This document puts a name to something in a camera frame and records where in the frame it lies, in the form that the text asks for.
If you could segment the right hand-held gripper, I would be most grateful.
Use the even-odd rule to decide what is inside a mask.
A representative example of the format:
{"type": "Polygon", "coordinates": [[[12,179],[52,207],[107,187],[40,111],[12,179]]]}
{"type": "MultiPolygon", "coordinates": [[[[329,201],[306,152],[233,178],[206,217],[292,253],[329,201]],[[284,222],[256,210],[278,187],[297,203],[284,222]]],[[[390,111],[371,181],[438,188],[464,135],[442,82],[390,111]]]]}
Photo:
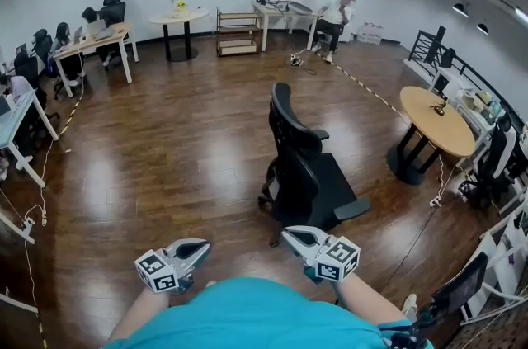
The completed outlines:
{"type": "Polygon", "coordinates": [[[345,237],[336,238],[313,226],[288,226],[282,238],[299,257],[310,257],[318,247],[313,260],[305,263],[304,274],[318,284],[321,281],[343,282],[358,266],[361,249],[345,237]]]}

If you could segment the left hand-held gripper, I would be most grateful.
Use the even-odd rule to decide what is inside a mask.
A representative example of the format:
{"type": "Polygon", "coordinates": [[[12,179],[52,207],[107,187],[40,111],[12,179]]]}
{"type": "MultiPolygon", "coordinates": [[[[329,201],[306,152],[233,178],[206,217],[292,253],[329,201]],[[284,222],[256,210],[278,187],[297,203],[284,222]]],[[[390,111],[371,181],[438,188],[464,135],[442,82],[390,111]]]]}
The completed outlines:
{"type": "Polygon", "coordinates": [[[194,283],[186,270],[198,267],[209,255],[211,244],[203,238],[183,238],[157,251],[148,250],[134,261],[143,283],[155,294],[166,291],[186,293],[194,283]]]}

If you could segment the black mesh office chair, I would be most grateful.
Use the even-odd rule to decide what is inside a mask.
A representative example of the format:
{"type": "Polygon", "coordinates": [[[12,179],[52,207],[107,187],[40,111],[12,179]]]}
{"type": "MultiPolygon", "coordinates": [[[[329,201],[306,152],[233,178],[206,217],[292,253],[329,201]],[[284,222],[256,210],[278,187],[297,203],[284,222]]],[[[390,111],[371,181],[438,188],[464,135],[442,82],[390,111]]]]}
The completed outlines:
{"type": "Polygon", "coordinates": [[[311,130],[295,115],[286,83],[272,86],[269,125],[277,156],[257,200],[277,222],[271,247],[279,245],[287,226],[314,226],[327,232],[368,212],[370,202],[356,197],[336,159],[323,151],[328,132],[311,130]]]}

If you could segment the person's right forearm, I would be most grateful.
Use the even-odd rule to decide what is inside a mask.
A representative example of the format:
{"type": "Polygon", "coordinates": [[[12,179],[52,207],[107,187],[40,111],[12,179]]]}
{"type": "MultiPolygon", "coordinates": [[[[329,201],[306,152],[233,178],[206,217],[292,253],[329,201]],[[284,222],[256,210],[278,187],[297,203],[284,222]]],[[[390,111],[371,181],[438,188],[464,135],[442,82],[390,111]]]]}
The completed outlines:
{"type": "Polygon", "coordinates": [[[332,287],[339,304],[366,322],[378,326],[407,319],[397,306],[354,273],[342,282],[333,282],[332,287]]]}

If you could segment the black and white office chair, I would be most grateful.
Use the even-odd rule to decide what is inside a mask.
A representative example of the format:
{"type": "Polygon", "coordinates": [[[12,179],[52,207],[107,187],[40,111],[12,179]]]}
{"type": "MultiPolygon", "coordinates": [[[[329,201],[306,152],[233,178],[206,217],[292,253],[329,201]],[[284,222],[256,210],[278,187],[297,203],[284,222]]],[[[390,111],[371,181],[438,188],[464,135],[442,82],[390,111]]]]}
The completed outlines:
{"type": "Polygon", "coordinates": [[[477,161],[477,167],[466,174],[459,191],[474,209],[482,209],[498,202],[507,192],[512,179],[505,169],[516,144],[516,130],[508,114],[501,116],[493,129],[486,156],[477,161]]]}

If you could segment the black mounted monitor screen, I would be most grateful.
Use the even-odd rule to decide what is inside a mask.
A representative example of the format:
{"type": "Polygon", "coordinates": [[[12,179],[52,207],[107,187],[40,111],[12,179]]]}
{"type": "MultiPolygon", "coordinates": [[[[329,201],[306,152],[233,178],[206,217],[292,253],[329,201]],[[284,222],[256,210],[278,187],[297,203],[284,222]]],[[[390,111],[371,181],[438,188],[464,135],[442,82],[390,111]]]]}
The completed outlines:
{"type": "Polygon", "coordinates": [[[460,309],[481,289],[487,265],[488,255],[480,252],[457,276],[432,296],[431,306],[437,318],[460,309]]]}

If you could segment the white metal shelving rack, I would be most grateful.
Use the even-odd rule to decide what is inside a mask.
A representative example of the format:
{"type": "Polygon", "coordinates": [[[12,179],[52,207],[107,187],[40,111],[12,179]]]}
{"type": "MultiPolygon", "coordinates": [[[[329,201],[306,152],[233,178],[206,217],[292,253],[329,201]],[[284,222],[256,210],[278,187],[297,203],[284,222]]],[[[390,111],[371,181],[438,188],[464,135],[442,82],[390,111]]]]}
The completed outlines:
{"type": "Polygon", "coordinates": [[[488,256],[480,289],[460,309],[461,325],[492,319],[528,302],[517,287],[528,268],[528,193],[503,220],[483,233],[472,258],[488,256]]]}

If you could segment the wooden shelf cart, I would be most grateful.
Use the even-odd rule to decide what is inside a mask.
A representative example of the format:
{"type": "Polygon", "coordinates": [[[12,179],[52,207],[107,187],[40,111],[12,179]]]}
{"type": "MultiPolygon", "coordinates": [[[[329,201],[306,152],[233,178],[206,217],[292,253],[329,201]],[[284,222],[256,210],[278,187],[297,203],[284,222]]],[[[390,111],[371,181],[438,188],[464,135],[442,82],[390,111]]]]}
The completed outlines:
{"type": "Polygon", "coordinates": [[[219,57],[257,54],[261,44],[261,16],[257,12],[216,10],[216,51],[219,57]]]}

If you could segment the row of clear water jugs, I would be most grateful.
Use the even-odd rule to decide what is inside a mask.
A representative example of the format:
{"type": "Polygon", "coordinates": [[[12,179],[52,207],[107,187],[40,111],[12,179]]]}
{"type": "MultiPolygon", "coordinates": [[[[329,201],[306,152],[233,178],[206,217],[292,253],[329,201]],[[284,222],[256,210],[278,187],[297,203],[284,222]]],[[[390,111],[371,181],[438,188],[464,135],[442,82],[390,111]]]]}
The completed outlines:
{"type": "Polygon", "coordinates": [[[383,39],[384,28],[371,22],[364,22],[357,32],[357,39],[367,44],[379,45],[383,39]]]}

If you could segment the black metal railing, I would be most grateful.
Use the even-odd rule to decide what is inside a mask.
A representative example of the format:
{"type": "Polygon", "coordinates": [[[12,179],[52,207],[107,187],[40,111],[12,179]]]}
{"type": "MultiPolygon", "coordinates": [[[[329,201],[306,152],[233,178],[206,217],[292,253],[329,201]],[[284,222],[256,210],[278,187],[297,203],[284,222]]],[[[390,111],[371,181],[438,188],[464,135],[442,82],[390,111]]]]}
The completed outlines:
{"type": "MultiPolygon", "coordinates": [[[[441,48],[436,55],[433,65],[426,64],[425,58],[431,45],[431,38],[433,37],[433,34],[420,30],[412,49],[410,50],[409,56],[406,58],[406,61],[414,62],[418,66],[418,72],[424,73],[426,75],[426,80],[430,81],[432,81],[436,70],[440,67],[442,54],[448,49],[441,43],[441,48]]],[[[509,103],[509,101],[484,76],[462,60],[461,57],[456,55],[451,67],[455,68],[463,78],[469,81],[470,84],[476,86],[480,90],[491,92],[499,100],[501,105],[505,107],[506,111],[513,113],[521,123],[524,123],[519,112],[509,103]]]]}

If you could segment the grey padded case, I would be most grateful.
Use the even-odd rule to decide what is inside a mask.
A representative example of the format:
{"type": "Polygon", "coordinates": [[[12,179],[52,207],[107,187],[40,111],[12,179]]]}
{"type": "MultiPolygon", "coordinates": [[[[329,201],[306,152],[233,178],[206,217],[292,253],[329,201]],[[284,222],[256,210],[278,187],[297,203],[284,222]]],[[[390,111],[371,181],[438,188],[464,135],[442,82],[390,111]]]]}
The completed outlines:
{"type": "Polygon", "coordinates": [[[304,4],[295,2],[295,1],[289,1],[287,3],[287,9],[289,12],[293,12],[302,16],[312,15],[313,10],[309,7],[305,6],[304,4]]]}

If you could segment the wooden desk white legs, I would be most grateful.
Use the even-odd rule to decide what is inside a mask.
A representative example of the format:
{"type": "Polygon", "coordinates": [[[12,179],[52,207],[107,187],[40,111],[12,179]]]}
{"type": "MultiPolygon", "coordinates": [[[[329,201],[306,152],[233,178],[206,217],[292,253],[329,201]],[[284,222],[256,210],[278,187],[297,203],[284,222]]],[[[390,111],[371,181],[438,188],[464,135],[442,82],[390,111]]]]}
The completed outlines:
{"type": "Polygon", "coordinates": [[[71,44],[63,47],[61,50],[54,55],[53,59],[56,63],[61,77],[62,84],[69,98],[73,97],[72,88],[70,87],[69,80],[64,72],[61,61],[72,55],[80,55],[81,52],[86,53],[88,50],[94,50],[103,45],[118,44],[120,49],[120,57],[125,71],[125,77],[127,83],[132,83],[132,77],[130,72],[130,66],[128,61],[128,54],[126,52],[126,46],[131,45],[133,59],[136,63],[139,62],[138,50],[136,39],[133,33],[133,25],[129,22],[121,22],[109,27],[110,33],[104,39],[95,40],[91,36],[88,36],[85,40],[81,40],[77,44],[71,44]]]}

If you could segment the round white table black leg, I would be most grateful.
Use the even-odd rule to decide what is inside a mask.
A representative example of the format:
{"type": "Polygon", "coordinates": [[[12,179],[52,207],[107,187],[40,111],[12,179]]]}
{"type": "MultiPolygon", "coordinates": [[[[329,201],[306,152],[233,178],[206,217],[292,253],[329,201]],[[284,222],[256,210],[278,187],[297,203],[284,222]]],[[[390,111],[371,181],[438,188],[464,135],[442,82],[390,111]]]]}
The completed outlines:
{"type": "Polygon", "coordinates": [[[193,10],[184,9],[176,11],[170,15],[160,15],[151,17],[148,21],[153,25],[160,25],[163,28],[163,42],[165,56],[168,62],[186,62],[194,59],[198,55],[198,50],[191,44],[191,23],[207,17],[210,11],[204,7],[193,10]],[[181,48],[172,50],[169,36],[169,26],[173,24],[183,25],[184,45],[181,48]]]}

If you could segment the silver laptop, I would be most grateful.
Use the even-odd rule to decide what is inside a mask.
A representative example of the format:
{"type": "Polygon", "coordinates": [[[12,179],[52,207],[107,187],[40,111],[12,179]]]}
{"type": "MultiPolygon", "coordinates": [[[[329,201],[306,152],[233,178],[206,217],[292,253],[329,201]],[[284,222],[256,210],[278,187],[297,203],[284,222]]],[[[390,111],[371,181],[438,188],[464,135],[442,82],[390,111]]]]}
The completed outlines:
{"type": "Polygon", "coordinates": [[[87,38],[95,41],[110,38],[113,30],[109,28],[103,19],[87,24],[87,38]]]}

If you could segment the black upright post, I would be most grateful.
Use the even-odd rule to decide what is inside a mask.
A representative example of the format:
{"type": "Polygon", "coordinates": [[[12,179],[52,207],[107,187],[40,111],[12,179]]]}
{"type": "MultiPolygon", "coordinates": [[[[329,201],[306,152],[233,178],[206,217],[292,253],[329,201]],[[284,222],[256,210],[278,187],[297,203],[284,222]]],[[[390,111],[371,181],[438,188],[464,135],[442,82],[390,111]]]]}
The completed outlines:
{"type": "Polygon", "coordinates": [[[446,33],[446,28],[444,26],[439,26],[437,33],[431,38],[431,45],[427,51],[425,58],[425,63],[433,65],[436,55],[438,54],[439,49],[441,48],[441,42],[446,33]]]}

